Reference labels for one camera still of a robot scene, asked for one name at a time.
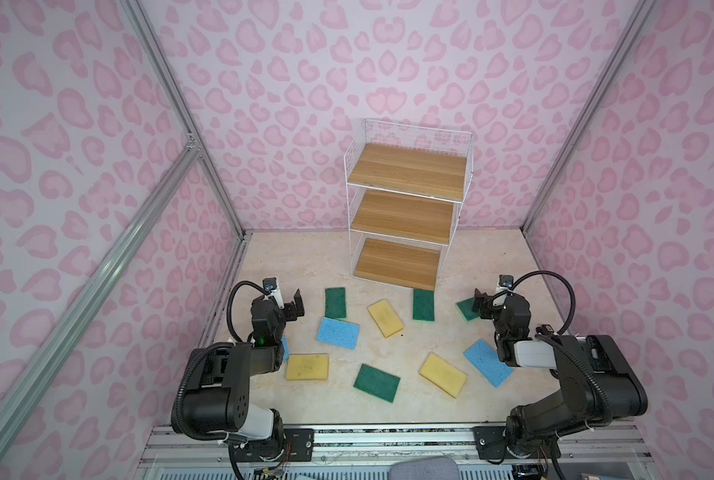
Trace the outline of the blue sponge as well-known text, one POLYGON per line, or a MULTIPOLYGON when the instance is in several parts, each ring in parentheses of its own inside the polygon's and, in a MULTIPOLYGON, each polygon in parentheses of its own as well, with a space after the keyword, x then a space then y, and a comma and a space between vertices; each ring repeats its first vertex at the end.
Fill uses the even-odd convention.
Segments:
POLYGON ((289 355, 290 355, 290 348, 288 346, 288 340, 287 336, 283 335, 282 337, 282 346, 283 346, 283 361, 288 360, 289 355))
POLYGON ((328 345, 355 350, 360 326, 343 320, 324 317, 316 340, 328 345))
POLYGON ((514 371, 499 360, 497 352, 483 339, 469 347, 464 352, 464 357, 494 388, 503 385, 514 371))

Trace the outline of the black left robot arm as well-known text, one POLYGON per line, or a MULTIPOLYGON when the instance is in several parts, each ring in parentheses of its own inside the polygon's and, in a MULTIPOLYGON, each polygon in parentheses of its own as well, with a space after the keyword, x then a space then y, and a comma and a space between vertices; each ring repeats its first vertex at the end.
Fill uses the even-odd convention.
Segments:
POLYGON ((171 427, 198 441, 225 444, 244 461, 277 461, 288 447, 281 415, 251 401, 251 378, 279 371, 289 322, 305 315, 300 292, 279 305, 272 296, 253 300, 251 342, 218 342, 192 351, 178 387, 171 427))

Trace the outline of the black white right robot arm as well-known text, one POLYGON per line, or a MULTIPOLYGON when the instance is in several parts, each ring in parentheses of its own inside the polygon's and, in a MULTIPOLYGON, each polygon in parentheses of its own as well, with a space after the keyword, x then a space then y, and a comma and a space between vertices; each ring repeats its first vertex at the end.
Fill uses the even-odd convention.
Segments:
POLYGON ((554 393, 514 407, 501 437, 481 442, 482 459, 502 462, 540 453, 557 458, 564 437, 646 413, 645 388, 611 336, 576 337, 549 324, 532 329, 529 301, 508 290, 496 295, 476 290, 472 310, 493 322, 501 364, 546 369, 559 383, 554 393))

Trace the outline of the green sponge right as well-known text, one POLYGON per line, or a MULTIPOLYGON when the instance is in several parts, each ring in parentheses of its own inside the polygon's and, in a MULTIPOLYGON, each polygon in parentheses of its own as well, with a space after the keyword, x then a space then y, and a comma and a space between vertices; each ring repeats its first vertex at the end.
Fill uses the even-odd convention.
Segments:
POLYGON ((466 321, 472 321, 479 318, 478 312, 474 309, 473 297, 457 302, 456 308, 466 321))

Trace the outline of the green sponge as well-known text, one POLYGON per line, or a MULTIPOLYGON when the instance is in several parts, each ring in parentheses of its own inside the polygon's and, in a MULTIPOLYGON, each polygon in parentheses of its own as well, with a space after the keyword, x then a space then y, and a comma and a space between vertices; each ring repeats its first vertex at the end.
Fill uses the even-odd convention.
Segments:
POLYGON ((466 321, 472 321, 479 318, 478 312, 474 309, 473 297, 457 302, 456 308, 466 321))
POLYGON ((433 291, 413 290, 412 318, 416 321, 435 321, 435 295, 433 291))

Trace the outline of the green scouring pad left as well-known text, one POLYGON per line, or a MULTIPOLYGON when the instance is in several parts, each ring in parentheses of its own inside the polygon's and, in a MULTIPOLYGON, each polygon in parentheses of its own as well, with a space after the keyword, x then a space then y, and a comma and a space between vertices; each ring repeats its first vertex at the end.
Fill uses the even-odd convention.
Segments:
POLYGON ((331 287, 325 289, 325 317, 345 319, 347 317, 346 289, 331 287))

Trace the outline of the green scouring pad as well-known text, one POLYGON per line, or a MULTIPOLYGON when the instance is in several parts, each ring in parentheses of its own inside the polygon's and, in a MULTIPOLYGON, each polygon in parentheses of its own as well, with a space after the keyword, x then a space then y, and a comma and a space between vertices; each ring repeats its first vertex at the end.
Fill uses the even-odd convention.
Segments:
POLYGON ((353 387, 381 400, 393 403, 401 379, 393 374, 362 364, 353 387))
POLYGON ((325 317, 345 319, 347 317, 346 289, 331 287, 325 289, 325 317))

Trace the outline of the yellow sponge front left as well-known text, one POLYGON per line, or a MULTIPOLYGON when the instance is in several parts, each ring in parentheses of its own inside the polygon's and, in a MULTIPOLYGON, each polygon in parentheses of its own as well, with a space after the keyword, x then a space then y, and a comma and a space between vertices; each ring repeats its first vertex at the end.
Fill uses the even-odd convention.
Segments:
POLYGON ((327 354, 295 354, 287 360, 287 381, 325 381, 329 377, 327 354))

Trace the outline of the yellow sponge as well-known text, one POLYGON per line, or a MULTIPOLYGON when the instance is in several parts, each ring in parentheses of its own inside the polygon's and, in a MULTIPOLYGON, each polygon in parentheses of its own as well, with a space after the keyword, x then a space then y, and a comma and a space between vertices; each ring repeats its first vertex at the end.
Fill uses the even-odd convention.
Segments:
POLYGON ((436 353, 430 353, 419 370, 419 375, 434 384, 451 398, 463 390, 468 376, 436 353))
POLYGON ((403 321, 388 300, 382 299, 370 305, 368 312, 384 338, 390 338, 404 330, 403 321))
POLYGON ((329 377, 327 354, 295 354, 287 360, 287 381, 325 381, 329 377))

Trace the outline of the green sponge middle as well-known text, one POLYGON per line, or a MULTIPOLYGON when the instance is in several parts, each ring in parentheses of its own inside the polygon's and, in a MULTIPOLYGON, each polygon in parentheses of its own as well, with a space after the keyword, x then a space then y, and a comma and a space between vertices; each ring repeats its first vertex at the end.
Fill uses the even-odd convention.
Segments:
POLYGON ((412 318, 416 321, 435 321, 435 295, 433 291, 413 290, 412 318))

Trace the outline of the yellow sponge front right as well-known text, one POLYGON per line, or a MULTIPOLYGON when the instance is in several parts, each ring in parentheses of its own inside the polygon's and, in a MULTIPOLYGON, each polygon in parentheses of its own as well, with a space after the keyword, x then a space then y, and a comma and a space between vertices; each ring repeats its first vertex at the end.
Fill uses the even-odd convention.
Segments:
POLYGON ((463 390, 468 376, 436 353, 430 353, 419 370, 419 375, 434 384, 451 398, 463 390))

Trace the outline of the yellow sponge centre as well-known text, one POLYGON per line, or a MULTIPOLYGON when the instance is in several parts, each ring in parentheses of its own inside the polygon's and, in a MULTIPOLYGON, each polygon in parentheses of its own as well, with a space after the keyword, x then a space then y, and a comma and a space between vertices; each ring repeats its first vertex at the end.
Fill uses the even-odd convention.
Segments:
POLYGON ((404 330, 403 321, 388 300, 382 299, 370 305, 368 312, 384 338, 390 338, 404 330))

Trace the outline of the green scouring pad front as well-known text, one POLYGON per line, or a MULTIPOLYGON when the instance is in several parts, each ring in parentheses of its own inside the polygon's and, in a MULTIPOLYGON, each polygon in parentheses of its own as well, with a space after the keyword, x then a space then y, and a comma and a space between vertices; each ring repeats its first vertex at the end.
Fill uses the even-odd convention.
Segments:
POLYGON ((393 374, 362 364, 353 387, 381 400, 393 403, 401 379, 393 374))

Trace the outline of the grey chair back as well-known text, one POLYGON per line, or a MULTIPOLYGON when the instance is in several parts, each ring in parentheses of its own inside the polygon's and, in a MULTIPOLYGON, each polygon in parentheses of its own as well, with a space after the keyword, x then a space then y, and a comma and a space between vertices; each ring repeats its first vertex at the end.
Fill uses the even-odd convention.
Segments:
POLYGON ((457 463, 448 457, 431 457, 394 464, 388 480, 459 480, 457 463))

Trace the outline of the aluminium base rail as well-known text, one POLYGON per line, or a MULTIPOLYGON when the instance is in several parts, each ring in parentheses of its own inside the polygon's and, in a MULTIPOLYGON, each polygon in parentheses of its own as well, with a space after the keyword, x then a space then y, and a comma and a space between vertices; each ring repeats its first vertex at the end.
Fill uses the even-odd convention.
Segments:
POLYGON ((409 461, 453 461, 462 479, 657 479, 655 457, 636 426, 621 421, 559 441, 556 462, 540 452, 515 457, 497 444, 499 423, 302 424, 285 463, 251 463, 238 455, 246 479, 387 479, 409 461))

